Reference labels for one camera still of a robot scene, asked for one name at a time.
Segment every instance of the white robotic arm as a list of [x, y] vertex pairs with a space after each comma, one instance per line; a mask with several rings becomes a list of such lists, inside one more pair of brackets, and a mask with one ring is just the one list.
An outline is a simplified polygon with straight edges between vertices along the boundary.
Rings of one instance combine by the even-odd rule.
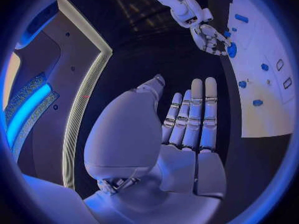
[[214, 55], [227, 55], [226, 51], [216, 49], [217, 40], [225, 46], [231, 46], [215, 28], [203, 24], [213, 19], [208, 8], [202, 9], [196, 0], [158, 0], [161, 4], [170, 7], [173, 19], [182, 27], [189, 28], [196, 45], [200, 50]]

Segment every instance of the sparkly panel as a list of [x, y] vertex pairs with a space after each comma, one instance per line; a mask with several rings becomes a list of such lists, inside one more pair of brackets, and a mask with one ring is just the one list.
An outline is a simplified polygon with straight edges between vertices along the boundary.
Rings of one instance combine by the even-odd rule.
[[15, 142], [11, 148], [12, 155], [15, 161], [18, 160], [19, 154], [21, 152], [22, 146], [33, 128], [34, 124], [37, 120], [41, 117], [41, 115], [49, 108], [49, 106], [59, 97], [59, 94], [52, 91], [44, 100], [43, 102], [36, 107], [30, 117], [27, 119], [25, 124], [23, 125], [22, 129], [20, 130]]
[[20, 89], [14, 97], [12, 97], [5, 109], [5, 120], [8, 125], [11, 118], [22, 105], [24, 101], [31, 96], [34, 91], [46, 83], [46, 75], [44, 72], [32, 78], [22, 89]]

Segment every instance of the blue light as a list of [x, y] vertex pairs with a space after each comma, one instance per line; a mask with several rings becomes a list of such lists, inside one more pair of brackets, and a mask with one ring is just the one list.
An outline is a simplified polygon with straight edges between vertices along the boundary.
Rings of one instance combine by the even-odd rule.
[[50, 92], [51, 87], [48, 84], [43, 85], [16, 112], [7, 129], [7, 139], [10, 147], [12, 147], [21, 126], [28, 116]]

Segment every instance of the glowing light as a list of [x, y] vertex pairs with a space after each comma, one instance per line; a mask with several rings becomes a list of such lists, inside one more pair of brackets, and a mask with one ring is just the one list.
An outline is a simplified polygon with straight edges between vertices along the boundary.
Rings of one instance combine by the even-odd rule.
[[51, 87], [48, 84], [43, 85], [33, 95], [31, 95], [16, 112], [7, 129], [7, 139], [10, 147], [12, 147], [21, 126], [26, 121], [27, 117], [50, 92]]

